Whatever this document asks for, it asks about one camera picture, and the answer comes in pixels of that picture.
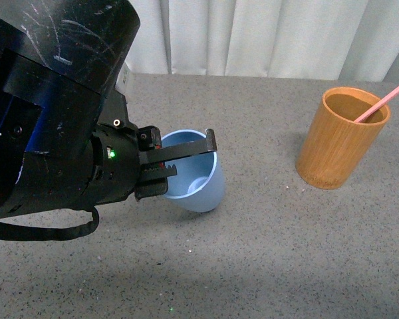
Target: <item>bamboo cup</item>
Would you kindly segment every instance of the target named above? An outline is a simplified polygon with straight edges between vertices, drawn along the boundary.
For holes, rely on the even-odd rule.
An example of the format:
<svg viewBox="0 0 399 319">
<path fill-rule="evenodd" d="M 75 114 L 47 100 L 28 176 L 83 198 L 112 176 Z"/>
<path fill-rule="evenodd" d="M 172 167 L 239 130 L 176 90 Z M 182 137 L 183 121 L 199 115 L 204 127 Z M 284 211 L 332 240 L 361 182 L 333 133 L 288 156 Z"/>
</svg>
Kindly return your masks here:
<svg viewBox="0 0 399 319">
<path fill-rule="evenodd" d="M 390 118 L 385 104 L 362 123 L 361 114 L 380 100 L 358 88 L 327 90 L 296 162 L 299 175 L 312 186 L 340 187 L 353 172 Z"/>
</svg>

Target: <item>speckled gray surface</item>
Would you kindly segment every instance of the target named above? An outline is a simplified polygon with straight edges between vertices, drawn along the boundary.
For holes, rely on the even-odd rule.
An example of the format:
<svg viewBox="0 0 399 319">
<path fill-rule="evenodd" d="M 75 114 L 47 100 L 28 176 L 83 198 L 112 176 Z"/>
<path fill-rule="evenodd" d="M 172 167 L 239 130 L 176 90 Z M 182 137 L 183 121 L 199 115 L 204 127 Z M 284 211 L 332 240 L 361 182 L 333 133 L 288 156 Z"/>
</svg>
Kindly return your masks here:
<svg viewBox="0 0 399 319">
<path fill-rule="evenodd" d="M 130 197 L 99 207 L 88 237 L 0 241 L 0 318 L 399 318 L 399 97 L 340 189 L 315 189 L 294 167 L 322 93 L 341 84 L 380 96 L 394 88 L 137 76 L 131 121 L 163 134 L 215 129 L 225 199 L 197 214 Z M 16 220 L 87 219 L 54 211 Z"/>
</svg>

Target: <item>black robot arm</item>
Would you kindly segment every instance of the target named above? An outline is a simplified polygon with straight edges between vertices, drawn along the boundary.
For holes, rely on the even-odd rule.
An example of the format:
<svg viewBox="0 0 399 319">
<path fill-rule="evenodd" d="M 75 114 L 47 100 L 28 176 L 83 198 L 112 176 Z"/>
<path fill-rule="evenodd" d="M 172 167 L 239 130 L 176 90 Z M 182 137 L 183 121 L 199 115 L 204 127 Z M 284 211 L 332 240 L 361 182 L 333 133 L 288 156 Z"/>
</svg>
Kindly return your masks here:
<svg viewBox="0 0 399 319">
<path fill-rule="evenodd" d="M 139 28 L 127 0 L 0 0 L 0 218 L 68 208 L 92 212 L 71 229 L 0 223 L 0 239 L 68 240 L 93 232 L 96 205 L 167 192 L 165 161 L 217 150 L 162 148 L 138 128 L 118 72 Z"/>
</svg>

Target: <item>light blue plastic cup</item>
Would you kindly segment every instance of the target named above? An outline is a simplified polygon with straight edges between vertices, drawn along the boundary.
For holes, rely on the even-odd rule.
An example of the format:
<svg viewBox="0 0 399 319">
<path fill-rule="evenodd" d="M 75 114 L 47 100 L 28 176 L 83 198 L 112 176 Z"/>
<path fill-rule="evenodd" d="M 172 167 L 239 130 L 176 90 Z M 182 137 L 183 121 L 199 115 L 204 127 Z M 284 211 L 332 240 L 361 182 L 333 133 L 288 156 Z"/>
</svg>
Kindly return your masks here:
<svg viewBox="0 0 399 319">
<path fill-rule="evenodd" d="M 174 146 L 205 138 L 205 134 L 194 130 L 179 130 L 162 138 L 162 146 Z M 204 213 L 215 209 L 225 195 L 225 178 L 217 152 L 167 161 L 176 165 L 178 174 L 168 177 L 168 191 L 163 195 L 176 205 Z"/>
</svg>

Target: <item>straw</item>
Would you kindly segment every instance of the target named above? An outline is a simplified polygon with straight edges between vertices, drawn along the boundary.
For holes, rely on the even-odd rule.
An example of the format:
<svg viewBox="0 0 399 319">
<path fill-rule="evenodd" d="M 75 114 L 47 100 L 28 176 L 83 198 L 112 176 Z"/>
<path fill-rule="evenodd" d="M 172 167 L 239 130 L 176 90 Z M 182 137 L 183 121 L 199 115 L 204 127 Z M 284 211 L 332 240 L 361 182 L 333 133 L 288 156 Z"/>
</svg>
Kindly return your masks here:
<svg viewBox="0 0 399 319">
<path fill-rule="evenodd" d="M 384 98 L 382 98 L 377 104 L 375 104 L 373 107 L 367 110 L 364 114 L 359 116 L 354 122 L 361 123 L 365 121 L 371 114 L 379 110 L 383 105 L 385 105 L 385 103 L 393 99 L 398 94 L 399 94 L 399 86 L 395 88 L 392 92 L 387 94 Z"/>
</svg>

